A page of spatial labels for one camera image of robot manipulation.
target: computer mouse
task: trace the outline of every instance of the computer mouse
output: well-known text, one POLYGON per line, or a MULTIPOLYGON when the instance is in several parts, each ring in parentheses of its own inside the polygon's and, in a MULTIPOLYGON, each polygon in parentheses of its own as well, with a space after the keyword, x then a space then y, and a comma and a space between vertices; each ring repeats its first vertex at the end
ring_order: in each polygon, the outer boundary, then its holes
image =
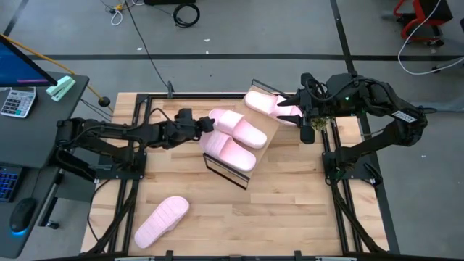
POLYGON ((9 228, 15 233, 24 231, 28 228, 35 209, 35 199, 21 199, 21 201, 16 204, 12 215, 9 217, 9 228))

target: stapler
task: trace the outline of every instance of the stapler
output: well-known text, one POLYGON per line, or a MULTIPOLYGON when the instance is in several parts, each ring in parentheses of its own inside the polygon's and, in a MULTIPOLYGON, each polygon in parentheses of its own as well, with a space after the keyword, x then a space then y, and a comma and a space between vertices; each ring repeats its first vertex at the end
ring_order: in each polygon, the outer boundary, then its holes
POLYGON ((46 92, 51 96, 51 99, 59 102, 61 98, 73 87, 75 80, 69 76, 65 76, 58 80, 56 86, 50 86, 46 92))

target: keyboard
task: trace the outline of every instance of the keyboard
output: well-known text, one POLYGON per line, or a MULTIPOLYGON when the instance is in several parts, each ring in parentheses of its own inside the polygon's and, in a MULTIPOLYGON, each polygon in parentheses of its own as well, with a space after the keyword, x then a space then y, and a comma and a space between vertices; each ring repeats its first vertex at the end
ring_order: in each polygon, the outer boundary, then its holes
POLYGON ((22 167, 0 165, 0 202, 13 201, 20 186, 22 172, 22 167))

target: desk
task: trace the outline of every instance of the desk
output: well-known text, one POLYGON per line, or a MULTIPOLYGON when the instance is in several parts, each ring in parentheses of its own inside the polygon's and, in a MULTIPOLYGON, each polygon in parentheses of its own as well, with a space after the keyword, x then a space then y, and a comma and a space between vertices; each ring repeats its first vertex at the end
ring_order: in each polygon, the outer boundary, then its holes
MULTIPOLYGON (((119 94, 112 118, 114 123, 131 124, 135 93, 119 94)), ((190 107, 194 117, 211 109, 234 109, 240 99, 155 99, 154 106, 168 116, 190 107)), ((163 120, 160 113, 151 122, 163 120)), ((357 119, 337 119, 341 142, 352 146, 361 142, 357 119)), ((112 141, 125 146, 123 141, 112 141)), ((161 255, 173 250, 175 256, 303 255, 341 254, 339 234, 330 187, 324 183, 321 135, 304 145, 297 128, 281 125, 261 163, 244 191, 204 166, 202 150, 188 142, 171 150, 147 149, 145 178, 138 188, 129 255, 161 255), (166 233, 147 249, 139 249, 133 235, 156 206, 169 196, 183 196, 191 204, 188 214, 176 229, 166 233)), ((98 236, 112 222, 120 181, 110 181, 95 196, 90 221, 98 236)), ((388 249, 376 193, 362 181, 350 181, 355 210, 367 232, 388 249)), ((350 249, 353 240, 345 222, 350 249)), ((118 234, 120 250, 125 222, 118 234)), ((87 228, 82 251, 95 239, 87 228)))
MULTIPOLYGON (((49 74, 56 80, 68 75, 58 72, 49 72, 49 74)), ((0 117, 0 144, 3 148, 8 149, 8 151, 0 151, 0 162, 36 167, 29 168, 24 173, 24 179, 14 201, 0 203, 0 256, 2 257, 16 258, 20 255, 52 186, 59 181, 57 167, 44 167, 54 150, 56 123, 58 120, 71 117, 88 83, 86 76, 69 76, 76 81, 76 84, 60 102, 51 100, 51 97, 46 93, 46 88, 39 87, 37 88, 37 104, 34 105, 29 117, 25 119, 3 115, 0 117), (14 138, 20 136, 24 136, 24 139, 14 138), (36 189, 31 196, 36 179, 36 189), (28 197, 33 197, 36 200, 37 207, 26 234, 15 237, 9 229, 9 216, 16 203, 28 197)), ((4 101, 7 94, 8 91, 0 93, 0 102, 4 101)))

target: red chair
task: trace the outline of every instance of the red chair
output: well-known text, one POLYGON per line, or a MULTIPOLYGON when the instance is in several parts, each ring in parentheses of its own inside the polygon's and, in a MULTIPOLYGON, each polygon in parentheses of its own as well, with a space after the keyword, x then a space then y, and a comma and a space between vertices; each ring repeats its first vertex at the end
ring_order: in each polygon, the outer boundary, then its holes
MULTIPOLYGON (((404 4, 405 0, 400 0, 398 5, 394 8, 393 14, 398 19, 397 21, 404 25, 401 31, 401 37, 407 39, 409 32, 413 30, 415 26, 419 26, 426 18, 432 13, 436 4, 439 0, 413 0, 414 13, 402 14, 399 13, 399 8, 404 4)), ((442 0, 437 7, 435 13, 430 17, 429 20, 423 25, 429 25, 432 29, 432 36, 413 36, 410 38, 411 41, 428 41, 430 44, 442 46, 444 43, 440 40, 442 32, 438 25, 443 25, 452 19, 450 7, 448 6, 447 0, 442 0)))

